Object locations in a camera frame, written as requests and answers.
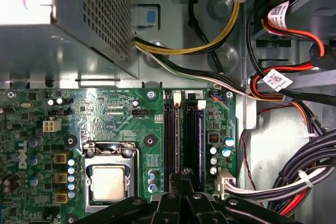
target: perforated metal grille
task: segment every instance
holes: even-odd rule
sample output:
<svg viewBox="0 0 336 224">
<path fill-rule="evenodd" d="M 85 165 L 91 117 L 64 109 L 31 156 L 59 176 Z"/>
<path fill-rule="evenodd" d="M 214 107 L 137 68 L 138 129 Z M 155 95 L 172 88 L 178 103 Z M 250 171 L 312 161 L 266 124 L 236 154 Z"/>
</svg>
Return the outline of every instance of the perforated metal grille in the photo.
<svg viewBox="0 0 336 224">
<path fill-rule="evenodd" d="M 130 62 L 131 0 L 84 0 L 83 21 Z"/>
</svg>

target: barcode label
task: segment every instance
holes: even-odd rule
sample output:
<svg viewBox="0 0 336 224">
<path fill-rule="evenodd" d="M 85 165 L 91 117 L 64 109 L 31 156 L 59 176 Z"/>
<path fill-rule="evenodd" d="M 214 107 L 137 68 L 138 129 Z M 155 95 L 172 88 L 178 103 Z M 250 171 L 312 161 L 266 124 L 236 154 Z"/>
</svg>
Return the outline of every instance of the barcode label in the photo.
<svg viewBox="0 0 336 224">
<path fill-rule="evenodd" d="M 287 29 L 285 18 L 286 18 L 286 12 L 287 12 L 288 6 L 289 6 L 289 1 L 286 1 L 274 7 L 267 15 L 268 21 L 271 22 L 276 27 L 279 27 L 281 29 Z"/>
<path fill-rule="evenodd" d="M 263 78 L 264 82 L 273 88 L 275 91 L 279 92 L 281 89 L 285 89 L 293 83 L 292 80 L 279 73 L 277 70 L 272 69 Z"/>
</svg>

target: dell logo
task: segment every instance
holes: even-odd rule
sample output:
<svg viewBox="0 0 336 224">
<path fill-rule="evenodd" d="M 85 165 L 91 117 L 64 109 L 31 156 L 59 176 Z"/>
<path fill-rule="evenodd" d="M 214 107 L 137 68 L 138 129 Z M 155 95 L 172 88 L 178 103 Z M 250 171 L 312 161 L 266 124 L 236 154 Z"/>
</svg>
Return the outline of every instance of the dell logo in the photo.
<svg viewBox="0 0 336 224">
<path fill-rule="evenodd" d="M 19 144 L 19 169 L 27 169 L 27 141 Z"/>
</svg>

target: motherboard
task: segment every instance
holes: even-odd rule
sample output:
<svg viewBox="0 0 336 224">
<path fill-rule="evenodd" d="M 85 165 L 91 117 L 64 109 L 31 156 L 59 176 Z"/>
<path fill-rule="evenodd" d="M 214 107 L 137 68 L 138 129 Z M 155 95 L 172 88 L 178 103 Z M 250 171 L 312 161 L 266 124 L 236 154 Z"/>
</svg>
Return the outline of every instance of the motherboard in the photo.
<svg viewBox="0 0 336 224">
<path fill-rule="evenodd" d="M 74 223 L 236 167 L 235 97 L 211 89 L 0 91 L 0 223 Z"/>
</svg>

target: ram slot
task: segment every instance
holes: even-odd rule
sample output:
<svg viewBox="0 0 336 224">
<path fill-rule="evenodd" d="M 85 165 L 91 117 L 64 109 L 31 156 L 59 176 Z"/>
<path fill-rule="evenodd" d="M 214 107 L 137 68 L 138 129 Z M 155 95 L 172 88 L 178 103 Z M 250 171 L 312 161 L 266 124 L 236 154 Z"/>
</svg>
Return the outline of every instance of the ram slot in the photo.
<svg viewBox="0 0 336 224">
<path fill-rule="evenodd" d="M 175 115 L 175 172 L 181 169 L 181 109 L 174 107 Z"/>
<path fill-rule="evenodd" d="M 190 171 L 192 173 L 191 181 L 193 188 L 195 191 L 199 191 L 197 104 L 194 102 L 188 103 L 183 121 L 183 167 L 185 172 Z"/>
<path fill-rule="evenodd" d="M 205 183 L 205 118 L 204 111 L 197 112 L 198 126 L 198 175 L 199 175 L 199 191 L 204 191 Z"/>
<path fill-rule="evenodd" d="M 164 191 L 169 191 L 169 176 L 175 172 L 175 111 L 173 106 L 172 95 L 165 94 L 164 104 Z"/>
</svg>

